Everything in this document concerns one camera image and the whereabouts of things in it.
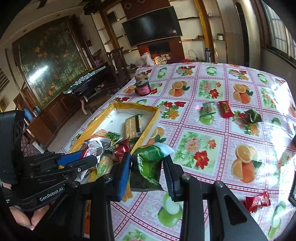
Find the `person's left hand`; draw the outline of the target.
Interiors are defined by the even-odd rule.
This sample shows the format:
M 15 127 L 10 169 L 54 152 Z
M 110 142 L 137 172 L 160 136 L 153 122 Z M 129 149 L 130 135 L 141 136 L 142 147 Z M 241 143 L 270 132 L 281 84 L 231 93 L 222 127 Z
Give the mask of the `person's left hand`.
M 15 221 L 21 225 L 24 226 L 30 230 L 34 230 L 37 224 L 40 222 L 40 220 L 43 218 L 43 216 L 46 214 L 46 212 L 49 210 L 50 206 L 46 205 L 37 211 L 34 212 L 32 218 L 28 218 L 28 216 L 21 211 L 16 206 L 10 206 L 9 209 L 15 219 Z

